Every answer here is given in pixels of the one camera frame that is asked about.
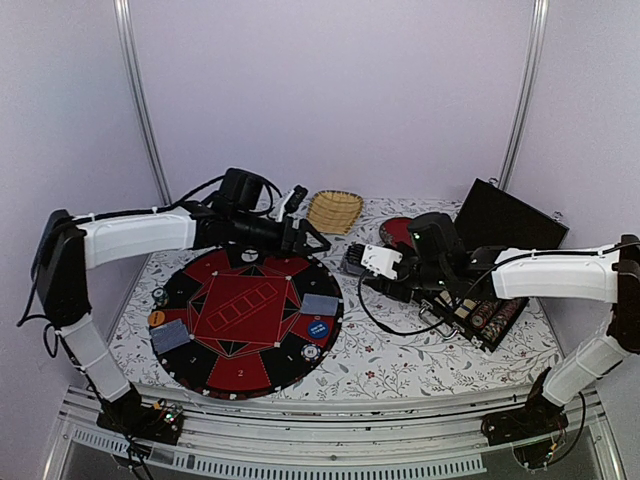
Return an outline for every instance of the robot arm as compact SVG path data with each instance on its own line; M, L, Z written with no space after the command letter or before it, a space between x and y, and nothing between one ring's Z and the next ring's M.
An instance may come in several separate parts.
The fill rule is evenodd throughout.
M482 431L490 444L566 427L564 405L624 358L640 354L638 237L623 235L615 246L586 250L487 247L467 254L447 215L422 215L409 225L409 232L412 248L398 252L371 246L362 259L363 266L378 275L368 284L392 298L420 301L425 291L447 290L459 299L572 297L612 304L611 319L538 377L524 407L484 418Z
M98 424L136 437L176 443L181 418L149 422L157 412L141 405L91 315L86 271L113 260L161 250L200 249L238 243L273 254L311 255L329 242L307 220L296 225L288 215L297 210L306 189L296 187L278 207L276 219L254 213L261 177L229 169L220 189L205 203L112 215L71 217L51 214L32 268L34 287L46 318L65 351L104 400ZM308 236L318 246L308 243Z

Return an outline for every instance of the floral tablecloth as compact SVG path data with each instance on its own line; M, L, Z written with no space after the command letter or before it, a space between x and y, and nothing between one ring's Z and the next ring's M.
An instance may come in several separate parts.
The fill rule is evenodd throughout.
M356 295L357 279L342 275L338 265L351 242L379 244L378 228L396 216L428 211L455 215L459 202L413 199L369 199L346 236L331 235L329 252L318 258L336 275L345 300L342 331L331 353L309 375L267 398L388 399L448 395L533 382L560 359L556 340L537 300L518 319L500 347L487 355L462 337L443 342L433 332L397 337L379 330L365 315ZM188 261L203 252L159 252L151 256L116 327L110 349L127 378L147 385L183 389L158 364L151 350L147 317L151 292ZM424 328L417 307L363 290L370 310L399 330Z

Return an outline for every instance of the metal pole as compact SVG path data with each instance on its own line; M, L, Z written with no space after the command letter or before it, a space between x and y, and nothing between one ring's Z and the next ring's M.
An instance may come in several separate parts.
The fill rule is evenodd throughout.
M149 157L151 173L153 175L158 195L163 204L172 203L169 184L162 168L160 155L158 154L158 146L156 145L153 128L151 126L151 117L147 108L147 102L142 87L142 78L140 76L140 65L138 64L138 56L135 43L133 40L133 27L131 26L131 13L129 11L129 0L114 0L116 10L116 20L118 23L118 33L120 35L120 44L122 46L122 55L124 64L131 85L133 101L138 114L138 121L142 130L142 137Z
M513 176L513 170L515 168L518 151L520 149L520 142L524 132L527 113L529 111L529 104L531 103L533 86L538 72L538 64L540 63L548 9L549 0L535 0L527 60L524 76L522 78L520 98L518 99L518 108L516 110L513 128L511 130L511 137L509 138L507 154L502 164L500 179L498 180L498 188L500 190L507 190L509 188L509 182Z

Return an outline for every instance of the circular game board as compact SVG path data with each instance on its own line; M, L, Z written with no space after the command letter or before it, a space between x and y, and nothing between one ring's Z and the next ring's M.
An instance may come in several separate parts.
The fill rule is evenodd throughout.
M301 313L305 295L333 297L324 300L337 303L335 314ZM155 329L169 341L184 337L163 353L152 342L163 368L190 390L230 400L279 391L311 372L338 337L343 314L340 287L315 258L237 245L196 258L154 297L152 339L163 333Z

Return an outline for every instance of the small woven tray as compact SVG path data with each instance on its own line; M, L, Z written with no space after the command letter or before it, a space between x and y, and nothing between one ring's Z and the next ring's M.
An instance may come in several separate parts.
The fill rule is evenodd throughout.
M311 199L307 219L319 232L346 235L363 205L362 197L353 193L324 190Z

